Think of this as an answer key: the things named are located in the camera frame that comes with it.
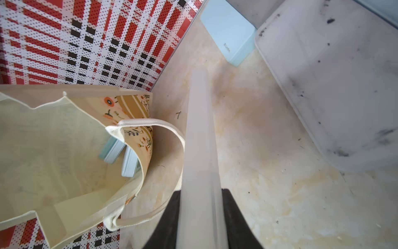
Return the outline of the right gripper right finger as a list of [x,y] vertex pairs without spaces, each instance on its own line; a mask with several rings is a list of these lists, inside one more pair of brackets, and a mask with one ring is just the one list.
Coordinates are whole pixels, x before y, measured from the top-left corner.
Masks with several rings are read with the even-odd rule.
[[222,189],[229,249],[263,249],[228,189]]

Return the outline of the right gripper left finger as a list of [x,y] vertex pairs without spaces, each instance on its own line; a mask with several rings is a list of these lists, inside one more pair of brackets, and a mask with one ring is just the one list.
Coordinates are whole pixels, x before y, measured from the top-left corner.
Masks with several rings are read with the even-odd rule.
[[175,249],[180,210],[180,191],[173,192],[154,232],[143,249]]

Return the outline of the frosted translucent pencil case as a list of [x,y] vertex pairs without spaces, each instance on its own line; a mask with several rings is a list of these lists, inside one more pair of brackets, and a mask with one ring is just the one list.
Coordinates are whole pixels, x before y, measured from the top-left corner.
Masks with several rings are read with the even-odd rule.
[[195,68],[190,79],[176,247],[229,247],[209,76],[203,68]]

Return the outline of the white grey pencil case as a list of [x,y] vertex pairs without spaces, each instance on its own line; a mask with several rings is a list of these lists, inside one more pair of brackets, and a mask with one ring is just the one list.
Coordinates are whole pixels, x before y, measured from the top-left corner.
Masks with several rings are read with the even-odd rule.
[[113,164],[125,146],[125,143],[114,137],[110,137],[98,157],[104,160],[107,164]]

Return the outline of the cream floral canvas bag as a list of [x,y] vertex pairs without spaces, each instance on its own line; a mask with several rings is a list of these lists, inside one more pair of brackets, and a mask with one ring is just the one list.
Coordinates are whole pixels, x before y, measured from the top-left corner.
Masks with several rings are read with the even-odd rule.
[[[153,153],[152,93],[95,85],[1,85],[1,229],[37,219],[60,249],[98,224],[110,231],[145,223],[165,205],[121,219],[140,192]],[[98,156],[110,137],[126,146],[113,164]],[[121,175],[126,147],[141,167]]]

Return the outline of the light blue box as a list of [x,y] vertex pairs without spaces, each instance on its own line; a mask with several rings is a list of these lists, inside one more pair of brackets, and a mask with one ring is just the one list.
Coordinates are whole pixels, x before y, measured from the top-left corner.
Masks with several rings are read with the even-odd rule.
[[200,20],[233,66],[238,67],[254,50],[256,28],[227,1],[208,1]]

